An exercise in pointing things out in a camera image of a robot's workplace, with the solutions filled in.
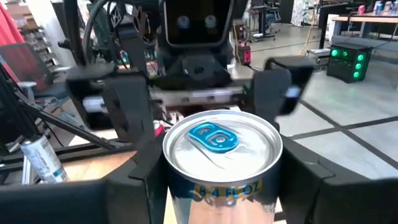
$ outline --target camera lens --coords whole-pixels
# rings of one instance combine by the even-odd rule
[[[205,24],[207,28],[214,28],[217,25],[217,19],[215,16],[210,15],[210,16],[206,16],[205,18]]]
[[[177,19],[178,27],[181,29],[188,29],[189,28],[189,18],[188,16],[180,16]]]

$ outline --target metal rod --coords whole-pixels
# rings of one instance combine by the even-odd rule
[[[84,150],[84,151],[63,154],[63,155],[58,156],[58,158],[60,159],[60,161],[62,163],[64,163],[64,162],[73,162],[73,161],[79,161],[82,159],[90,159],[93,157],[107,156],[107,155],[113,155],[113,154],[117,154],[117,153],[131,152],[131,151],[133,151],[132,146],[120,147],[120,148],[117,148],[112,151],[107,150],[107,149],[97,148],[97,149]],[[8,172],[20,171],[23,169],[23,167],[24,167],[23,161],[13,162],[11,164],[0,164],[0,174],[3,175],[4,173],[8,173]]]
[[[87,144],[80,144],[77,146],[66,146],[66,147],[55,148],[54,151],[56,155],[59,156],[68,153],[91,150],[91,149],[99,149],[99,148],[100,147],[94,145],[93,143],[87,143]],[[13,155],[0,157],[0,164],[11,164],[13,162],[22,162],[23,160],[24,160],[23,154],[13,154]]]
[[[52,124],[58,126],[59,128],[62,128],[72,134],[75,134],[83,139],[86,139],[87,141],[92,142],[93,144],[97,145],[98,147],[102,147],[104,149],[109,149],[109,150],[115,150],[114,146],[108,144],[103,139],[99,138],[98,136],[95,136],[94,134],[91,134],[88,131],[85,131],[84,129],[78,128],[74,125],[64,122],[61,119],[53,116],[52,114],[38,110],[34,106],[28,105],[27,103],[23,102],[22,100],[20,100],[19,103],[25,111],[29,112],[30,114],[32,114],[34,116],[37,116],[38,118],[40,118],[44,121],[52,123]]]
[[[22,171],[22,184],[30,185],[34,184],[36,178],[35,170],[29,160],[24,156],[24,167]]]

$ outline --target desk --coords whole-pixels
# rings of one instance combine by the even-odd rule
[[[106,139],[117,138],[117,134],[114,130],[98,131],[94,134]],[[82,139],[81,137],[75,136],[69,145],[75,146],[85,143],[88,143],[88,141]],[[107,174],[118,168],[120,165],[125,163],[134,154],[135,152],[125,152],[111,156],[97,157],[75,162],[67,162],[63,166],[68,174],[68,178],[70,179],[70,181],[99,179],[106,176]],[[170,192],[167,192],[164,224],[177,224]]]
[[[361,34],[359,37],[347,37],[341,34],[341,23],[348,22],[348,16],[338,16],[332,19],[336,22],[333,31],[332,42],[344,42],[349,44],[363,45],[374,47],[381,50],[390,50],[398,52],[398,42],[390,42],[388,40],[370,39],[371,23],[392,23],[398,24],[398,15],[392,15],[391,12],[381,12],[379,16],[373,15],[373,12],[365,13],[361,16],[351,16],[350,22],[362,22]]]

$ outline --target aluminum can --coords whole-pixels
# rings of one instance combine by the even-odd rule
[[[380,15],[381,11],[383,10],[383,4],[379,3],[376,5],[376,9],[374,10],[374,14],[376,16]]]
[[[376,10],[378,4],[381,4],[381,1],[376,1],[376,2],[374,3],[373,11]]]
[[[397,14],[397,9],[398,9],[398,1],[395,1],[394,3],[392,3],[391,14]]]
[[[24,141],[21,150],[43,182],[54,184],[68,179],[65,169],[45,136]]]
[[[365,13],[365,6],[362,5],[358,8],[358,15],[363,15]]]
[[[172,126],[163,152],[177,223],[273,223],[282,148],[270,123],[241,111],[205,111]]]

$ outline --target black metal frame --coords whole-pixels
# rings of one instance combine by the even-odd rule
[[[26,103],[27,98],[22,94],[17,84],[10,78],[7,71],[0,65],[0,101],[3,103],[13,122],[20,129],[21,134],[25,139],[34,138],[41,135],[35,125],[35,119],[40,118],[43,121],[52,123],[59,128],[62,128],[76,136],[86,139],[89,144],[82,144],[72,147],[61,147],[55,149],[55,152],[61,162],[77,161],[80,159],[87,159],[91,157],[106,156],[110,154],[117,154],[121,152],[131,151],[131,146],[116,146],[120,144],[113,144],[113,140],[106,140],[99,138],[94,134],[85,131],[79,127],[73,126],[61,119],[51,115],[50,113],[42,111],[41,107],[37,105],[30,105]],[[4,182],[4,177],[10,172],[22,170],[24,163],[23,154],[13,154],[9,156],[0,157],[0,174],[1,182]]]

